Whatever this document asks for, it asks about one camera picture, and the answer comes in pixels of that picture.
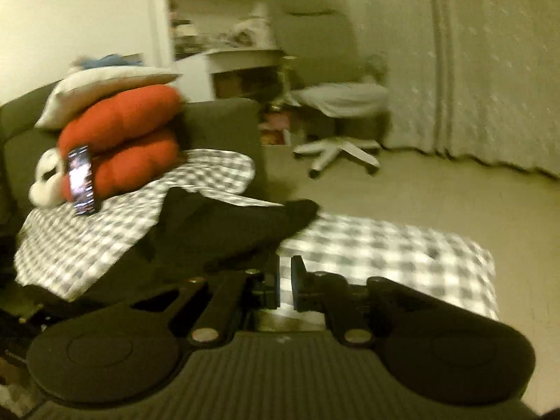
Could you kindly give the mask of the dark green sofa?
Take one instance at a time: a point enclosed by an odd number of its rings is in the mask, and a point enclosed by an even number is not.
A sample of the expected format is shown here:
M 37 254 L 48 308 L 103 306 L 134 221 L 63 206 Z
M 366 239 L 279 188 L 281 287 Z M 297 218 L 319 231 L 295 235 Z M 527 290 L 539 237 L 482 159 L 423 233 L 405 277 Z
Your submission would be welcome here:
M 33 206 L 28 190 L 39 158 L 86 146 L 97 198 L 139 189 L 171 169 L 184 149 L 234 151 L 252 158 L 255 175 L 244 194 L 266 198 L 267 176 L 258 131 L 259 104 L 234 98 L 182 103 L 167 85 L 137 87 L 97 101 L 64 129 L 36 127 L 52 85 L 1 107 L 1 233 L 16 234 Z

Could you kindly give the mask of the black garment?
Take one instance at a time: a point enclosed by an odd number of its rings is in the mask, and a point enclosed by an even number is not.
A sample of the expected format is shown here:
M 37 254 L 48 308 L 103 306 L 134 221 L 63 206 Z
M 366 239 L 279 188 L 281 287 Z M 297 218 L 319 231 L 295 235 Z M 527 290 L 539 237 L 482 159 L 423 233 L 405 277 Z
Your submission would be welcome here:
M 275 253 L 318 212 L 308 199 L 260 205 L 181 187 L 125 194 L 88 217 L 66 206 L 34 210 L 21 229 L 16 281 L 68 302 L 114 305 Z

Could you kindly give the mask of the black smartphone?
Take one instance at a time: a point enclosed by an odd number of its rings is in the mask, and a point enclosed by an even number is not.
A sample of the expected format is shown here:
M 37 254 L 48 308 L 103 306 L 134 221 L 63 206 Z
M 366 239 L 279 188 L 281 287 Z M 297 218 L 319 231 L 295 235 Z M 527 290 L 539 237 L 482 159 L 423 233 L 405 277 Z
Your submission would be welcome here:
M 68 153 L 68 179 L 74 210 L 88 216 L 98 211 L 93 186 L 93 169 L 88 148 L 79 146 Z

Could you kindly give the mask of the orange flower cushion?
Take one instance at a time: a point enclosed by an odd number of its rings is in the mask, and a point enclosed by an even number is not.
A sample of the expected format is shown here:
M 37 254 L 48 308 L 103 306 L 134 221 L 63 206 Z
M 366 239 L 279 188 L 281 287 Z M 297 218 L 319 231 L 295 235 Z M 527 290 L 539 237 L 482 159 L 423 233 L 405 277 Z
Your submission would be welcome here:
M 67 158 L 88 148 L 98 200 L 136 191 L 176 166 L 180 144 L 171 121 L 182 105 L 176 88 L 164 84 L 120 92 L 71 120 L 58 149 Z

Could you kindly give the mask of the grey star curtain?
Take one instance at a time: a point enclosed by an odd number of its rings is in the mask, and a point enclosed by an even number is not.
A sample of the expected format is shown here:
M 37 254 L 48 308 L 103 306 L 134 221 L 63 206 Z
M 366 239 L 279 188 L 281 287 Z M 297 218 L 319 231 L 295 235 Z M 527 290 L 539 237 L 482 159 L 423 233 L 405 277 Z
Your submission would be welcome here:
M 389 150 L 559 174 L 559 0 L 330 0 L 390 92 Z

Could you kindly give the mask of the cream white pillow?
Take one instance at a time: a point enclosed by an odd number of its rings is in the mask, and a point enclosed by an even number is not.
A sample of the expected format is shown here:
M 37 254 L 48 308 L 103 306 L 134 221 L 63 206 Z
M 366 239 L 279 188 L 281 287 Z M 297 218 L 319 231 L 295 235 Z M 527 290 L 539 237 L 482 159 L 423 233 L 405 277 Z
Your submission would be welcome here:
M 52 89 L 35 127 L 62 130 L 71 119 L 99 100 L 142 86 L 169 84 L 180 76 L 171 69 L 139 65 L 113 65 L 74 72 Z

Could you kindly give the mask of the grey white office chair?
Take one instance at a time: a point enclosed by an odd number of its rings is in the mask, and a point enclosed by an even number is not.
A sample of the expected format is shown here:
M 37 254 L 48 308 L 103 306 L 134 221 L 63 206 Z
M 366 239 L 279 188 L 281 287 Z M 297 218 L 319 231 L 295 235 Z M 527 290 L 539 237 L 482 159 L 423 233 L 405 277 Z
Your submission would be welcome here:
M 368 175 L 380 169 L 375 139 L 342 133 L 345 119 L 375 119 L 388 111 L 387 88 L 365 74 L 348 17 L 331 0 L 272 0 L 271 30 L 283 53 L 279 70 L 282 103 L 333 121 L 333 134 L 293 147 L 299 159 L 312 156 L 308 177 L 318 178 L 341 154 L 364 165 Z

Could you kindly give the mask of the grey white checkered quilt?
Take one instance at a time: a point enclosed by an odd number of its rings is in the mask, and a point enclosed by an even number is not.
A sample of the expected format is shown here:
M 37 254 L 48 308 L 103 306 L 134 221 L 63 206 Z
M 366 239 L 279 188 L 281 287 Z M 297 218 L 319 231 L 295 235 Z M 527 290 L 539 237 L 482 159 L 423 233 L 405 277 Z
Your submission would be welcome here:
M 236 152 L 190 150 L 183 164 L 80 217 L 71 204 L 37 208 L 18 235 L 17 282 L 75 301 L 110 275 L 151 285 L 188 272 L 280 260 L 280 309 L 292 311 L 289 261 L 363 284 L 381 276 L 490 319 L 498 316 L 495 262 L 454 233 L 322 211 L 310 200 L 245 196 L 256 173 Z

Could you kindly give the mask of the white desk with shelves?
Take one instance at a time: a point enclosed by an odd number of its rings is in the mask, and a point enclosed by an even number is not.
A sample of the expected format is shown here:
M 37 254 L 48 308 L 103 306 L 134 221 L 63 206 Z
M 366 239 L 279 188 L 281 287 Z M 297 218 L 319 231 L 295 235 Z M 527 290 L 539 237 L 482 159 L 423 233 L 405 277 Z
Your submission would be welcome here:
M 271 102 L 280 92 L 281 52 L 270 27 L 270 0 L 149 0 L 155 64 L 180 76 L 191 103 L 229 98 Z

